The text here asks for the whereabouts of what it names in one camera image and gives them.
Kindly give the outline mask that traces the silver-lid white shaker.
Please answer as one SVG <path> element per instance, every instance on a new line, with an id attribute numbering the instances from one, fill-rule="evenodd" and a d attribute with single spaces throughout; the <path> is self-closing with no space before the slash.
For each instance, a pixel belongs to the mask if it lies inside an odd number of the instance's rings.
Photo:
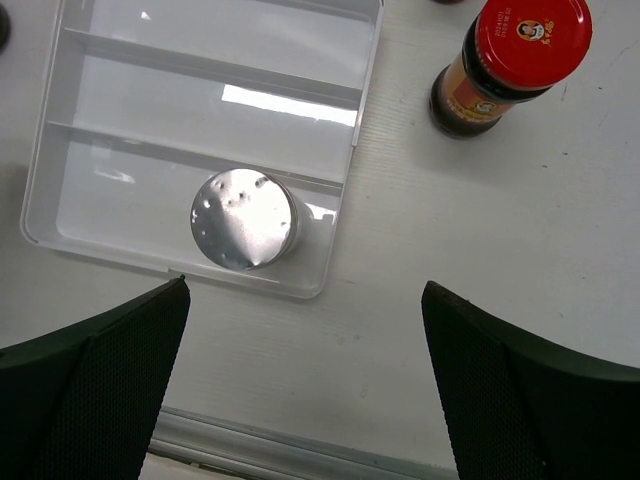
<path id="1" fill-rule="evenodd" d="M 281 181 L 248 168 L 211 177 L 190 209 L 191 233 L 201 253 L 237 272 L 265 268 L 290 254 L 311 220 L 308 207 Z"/>

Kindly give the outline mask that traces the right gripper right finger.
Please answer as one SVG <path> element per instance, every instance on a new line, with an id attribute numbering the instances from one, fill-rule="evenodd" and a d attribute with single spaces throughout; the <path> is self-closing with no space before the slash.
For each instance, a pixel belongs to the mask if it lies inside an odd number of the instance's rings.
<path id="1" fill-rule="evenodd" d="M 426 342 L 461 479 L 636 479 L 639 370 L 426 284 Z"/>

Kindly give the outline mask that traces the red-lid sauce jar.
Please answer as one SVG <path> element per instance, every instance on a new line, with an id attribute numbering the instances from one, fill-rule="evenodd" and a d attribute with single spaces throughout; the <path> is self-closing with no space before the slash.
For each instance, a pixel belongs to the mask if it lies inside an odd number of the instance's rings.
<path id="1" fill-rule="evenodd" d="M 486 2 L 460 53 L 432 84 L 434 124 L 458 138 L 487 132 L 508 110 L 570 76 L 586 57 L 592 34 L 585 1 Z"/>

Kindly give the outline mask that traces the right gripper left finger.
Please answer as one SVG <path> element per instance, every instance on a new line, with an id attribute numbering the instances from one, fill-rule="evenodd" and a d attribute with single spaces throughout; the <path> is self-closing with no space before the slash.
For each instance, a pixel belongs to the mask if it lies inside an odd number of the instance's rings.
<path id="1" fill-rule="evenodd" d="M 190 303 L 178 277 L 2 349 L 2 478 L 138 478 Z"/>

